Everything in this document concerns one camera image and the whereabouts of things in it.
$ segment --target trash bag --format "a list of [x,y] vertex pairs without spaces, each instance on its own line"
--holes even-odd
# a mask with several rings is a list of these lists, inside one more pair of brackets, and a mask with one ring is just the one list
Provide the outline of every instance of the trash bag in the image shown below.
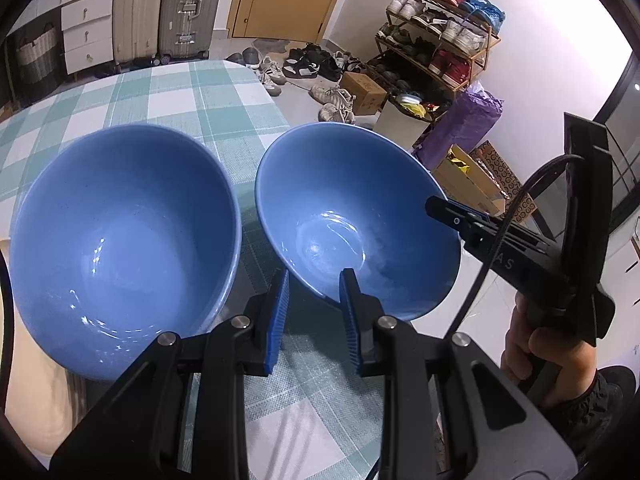
[[470,152],[500,119],[503,103],[487,92],[479,81],[471,83],[416,148],[415,156],[425,168],[434,170],[452,144]]

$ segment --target blue shoe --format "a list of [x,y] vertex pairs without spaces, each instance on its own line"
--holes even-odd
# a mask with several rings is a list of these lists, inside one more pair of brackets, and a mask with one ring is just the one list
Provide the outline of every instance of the blue shoe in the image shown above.
[[492,27],[492,33],[498,34],[500,27],[504,23],[506,15],[498,7],[492,4],[487,4],[474,11],[474,14],[481,20],[486,21]]
[[464,2],[460,2],[458,7],[462,10],[466,10],[466,12],[473,12],[474,10],[480,9],[485,4],[490,4],[489,0],[465,0]]

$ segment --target human hand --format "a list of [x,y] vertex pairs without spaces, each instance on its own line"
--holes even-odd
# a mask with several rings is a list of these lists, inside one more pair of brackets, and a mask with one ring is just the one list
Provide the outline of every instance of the human hand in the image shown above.
[[566,400],[577,399],[586,392],[596,373],[596,349],[574,336],[553,328],[533,330],[527,323],[528,300],[519,292],[511,314],[511,326],[504,338],[500,369],[514,383],[528,378],[532,372],[528,354],[562,367],[556,384],[547,394],[541,408],[552,408]]

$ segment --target bowl rim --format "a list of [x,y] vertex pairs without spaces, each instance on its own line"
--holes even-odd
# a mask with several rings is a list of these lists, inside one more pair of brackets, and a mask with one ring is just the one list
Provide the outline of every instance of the bowl rim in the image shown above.
[[[329,296],[325,295],[323,292],[320,292],[319,290],[317,290],[313,285],[311,285],[311,283],[309,283],[307,280],[305,280],[300,273],[298,272],[298,270],[292,266],[287,260],[285,260],[281,253],[280,250],[278,248],[278,245],[276,244],[276,240],[274,240],[273,236],[271,235],[270,230],[266,227],[265,225],[265,221],[264,221],[264,211],[262,208],[262,190],[260,188],[259,183],[261,182],[261,178],[262,178],[262,174],[264,173],[264,161],[268,158],[268,156],[270,156],[270,150],[272,149],[273,146],[277,146],[279,142],[282,142],[282,139],[284,139],[287,136],[293,136],[293,135],[298,135],[300,134],[300,131],[304,132],[306,131],[309,126],[313,125],[313,127],[315,128],[335,128],[336,126],[338,127],[345,127],[345,128],[352,128],[353,130],[359,130],[367,135],[371,135],[371,136],[375,136],[378,137],[379,139],[381,139],[383,142],[387,142],[389,143],[389,145],[391,145],[396,151],[400,152],[401,155],[405,156],[406,158],[408,158],[409,160],[411,160],[412,164],[416,165],[418,168],[420,168],[422,171],[424,171],[424,173],[426,173],[429,177],[429,179],[436,185],[436,188],[438,189],[438,191],[440,192],[440,197],[444,198],[444,200],[449,200],[449,198],[447,197],[446,193],[444,193],[444,190],[442,189],[442,187],[440,186],[440,184],[438,183],[438,181],[433,177],[433,175],[431,174],[431,171],[427,170],[421,163],[420,161],[418,161],[413,155],[411,155],[411,153],[407,152],[407,150],[405,150],[404,148],[402,148],[401,146],[399,146],[398,144],[396,144],[395,142],[393,142],[390,139],[387,139],[385,136],[380,135],[377,132],[374,132],[372,130],[367,130],[366,128],[363,128],[361,126],[356,126],[355,124],[346,124],[346,123],[333,123],[333,122],[326,122],[326,123],[307,123],[307,124],[300,124],[299,126],[294,126],[293,128],[287,130],[286,132],[284,132],[281,136],[279,136],[277,139],[275,139],[270,146],[267,148],[267,150],[264,152],[264,155],[262,156],[261,160],[260,160],[260,164],[258,165],[258,171],[255,175],[255,185],[254,185],[254,190],[255,190],[255,208],[257,210],[258,213],[258,220],[260,221],[260,225],[262,227],[262,230],[264,231],[267,239],[269,240],[269,243],[271,244],[271,247],[274,249],[275,253],[278,256],[278,259],[287,267],[287,269],[289,269],[289,272],[291,272],[299,281],[300,283],[302,283],[303,285],[305,285],[306,288],[308,288],[309,290],[311,290],[316,296],[318,296],[319,298],[322,298],[323,300],[327,301],[329,304],[332,304],[333,306],[337,306],[338,308],[340,307],[339,303],[337,303],[333,298],[330,298]],[[458,275],[460,273],[460,260],[462,258],[462,245],[460,243],[461,239],[460,239],[460,234],[457,231],[454,231],[456,234],[456,238],[458,240],[458,243],[456,244],[456,250],[458,252],[458,269],[456,270],[456,277],[454,279],[454,281],[451,283],[451,286],[446,290],[446,292],[442,295],[442,297],[438,300],[436,306],[438,306],[439,304],[441,304],[444,299],[449,295],[449,293],[451,292],[451,290],[453,289],[453,286],[455,285],[457,279],[458,279]],[[404,321],[409,321],[409,320],[414,320],[414,319],[418,319],[422,316],[425,316],[426,314],[428,314],[429,312],[425,312],[423,314],[420,314],[420,316],[416,316],[416,317],[411,317],[411,318],[404,318],[401,316],[396,316],[398,317],[398,319],[402,319]]]
[[[196,139],[191,137],[189,134],[181,132],[181,131],[176,130],[174,128],[170,128],[168,126],[162,126],[160,124],[148,124],[148,123],[118,124],[118,125],[115,125],[115,126],[108,126],[107,128],[102,128],[100,130],[97,130],[97,131],[92,132],[90,134],[86,134],[86,135],[84,135],[82,137],[79,137],[78,139],[73,140],[63,151],[59,152],[54,158],[52,158],[47,163],[47,165],[40,172],[40,174],[36,177],[36,179],[33,181],[31,186],[29,187],[29,189],[25,193],[24,199],[20,202],[20,204],[19,204],[19,208],[20,209],[18,210],[18,213],[15,216],[15,220],[14,220],[14,222],[12,224],[10,235],[9,235],[9,238],[12,240],[12,243],[10,245],[10,261],[15,261],[14,257],[15,257],[15,251],[16,251],[16,249],[15,249],[16,244],[14,243],[14,233],[15,233],[15,230],[16,230],[17,226],[20,224],[21,217],[22,217],[22,215],[23,215],[23,213],[25,211],[24,204],[29,199],[29,196],[31,195],[32,190],[36,189],[37,186],[42,186],[43,181],[45,181],[46,178],[47,178],[46,175],[52,171],[51,168],[55,164],[59,163],[58,161],[59,161],[60,157],[64,156],[65,153],[67,153],[69,151],[73,152],[73,151],[77,151],[77,150],[82,150],[85,144],[94,142],[94,140],[97,139],[98,137],[111,135],[113,132],[117,132],[117,131],[120,131],[120,130],[129,130],[130,128],[136,128],[136,129],[142,129],[142,130],[155,130],[156,132],[158,132],[160,134],[163,134],[163,135],[172,136],[172,137],[178,138],[180,140],[186,140],[192,146],[194,146],[196,148],[196,150],[198,150],[200,153],[202,153],[203,155],[206,156],[206,158],[212,164],[212,167],[216,168],[216,171],[220,174],[220,176],[222,177],[222,180],[225,183],[226,190],[228,192],[227,193],[228,197],[231,200],[233,214],[235,216],[235,221],[234,221],[234,225],[233,225],[233,227],[234,227],[234,243],[233,243],[233,253],[232,253],[232,256],[231,256],[230,272],[229,272],[228,276],[226,277],[225,282],[223,283],[222,290],[221,290],[221,293],[220,293],[218,299],[216,300],[216,302],[211,307],[211,309],[210,309],[209,313],[207,314],[207,316],[200,323],[200,325],[197,327],[197,329],[192,331],[193,333],[190,333],[188,336],[185,336],[185,337],[190,337],[190,336],[194,336],[194,335],[199,335],[199,334],[205,333],[205,332],[207,332],[207,331],[209,331],[211,329],[211,325],[213,324],[213,321],[214,321],[215,317],[219,314],[220,310],[222,309],[222,307],[226,303],[226,300],[228,298],[229,293],[231,292],[231,288],[232,288],[234,280],[236,278],[236,273],[238,271],[238,265],[239,265],[239,262],[240,262],[240,252],[241,252],[241,244],[242,244],[242,219],[241,219],[241,215],[240,215],[240,207],[238,205],[238,197],[236,196],[236,192],[235,192],[235,190],[233,188],[233,183],[232,183],[231,178],[229,177],[229,174],[227,173],[225,167],[218,160],[218,158],[203,143],[198,142]],[[18,308],[19,311],[21,310],[20,302],[17,302],[17,308]],[[80,373],[78,370],[75,370],[73,367],[69,367],[67,364],[64,364],[64,363],[61,363],[61,362],[57,361],[57,359],[53,358],[52,356],[49,356],[49,357],[51,357],[51,359],[53,359],[55,362],[57,362],[62,367],[65,367],[68,370],[71,370],[71,371],[73,371],[75,373],[78,373],[79,375],[81,375],[83,377],[87,377],[87,378],[94,379],[94,380],[105,380],[104,376],[101,376],[101,375],[98,375],[98,374],[96,374],[94,376],[88,376],[88,375],[86,375],[85,372]]]

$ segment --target beige chair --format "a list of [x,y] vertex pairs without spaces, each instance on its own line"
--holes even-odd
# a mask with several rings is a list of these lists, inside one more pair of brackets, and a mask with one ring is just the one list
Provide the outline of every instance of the beige chair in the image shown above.
[[[10,266],[9,240],[0,241],[0,250]],[[5,413],[27,447],[48,462],[84,415],[84,380],[50,359],[31,338],[15,305],[14,313],[14,360]],[[3,326],[0,308],[0,333]]]

